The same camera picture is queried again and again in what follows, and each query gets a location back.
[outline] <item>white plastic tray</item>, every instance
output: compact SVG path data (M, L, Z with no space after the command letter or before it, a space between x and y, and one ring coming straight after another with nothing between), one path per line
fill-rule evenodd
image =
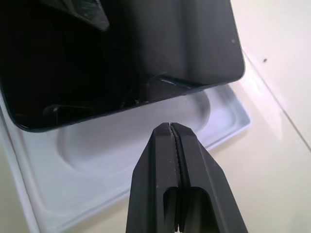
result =
M2 97L0 105L13 148L7 153L17 158L41 232L61 232L128 196L132 171L160 123L191 127L207 149L250 125L229 86L45 133L20 130Z

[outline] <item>black plastic tool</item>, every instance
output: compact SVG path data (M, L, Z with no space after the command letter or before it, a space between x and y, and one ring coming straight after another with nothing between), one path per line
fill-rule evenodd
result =
M156 127L132 177L126 233L247 233L225 174L194 132Z

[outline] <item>black object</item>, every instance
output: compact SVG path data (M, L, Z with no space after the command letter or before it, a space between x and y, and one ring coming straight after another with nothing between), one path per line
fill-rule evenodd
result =
M126 233L247 233L225 174L193 131L154 129L132 177Z
M0 88L24 130L46 131L243 74L229 0L101 0L106 31L42 2L0 1ZM47 115L51 108L62 112Z

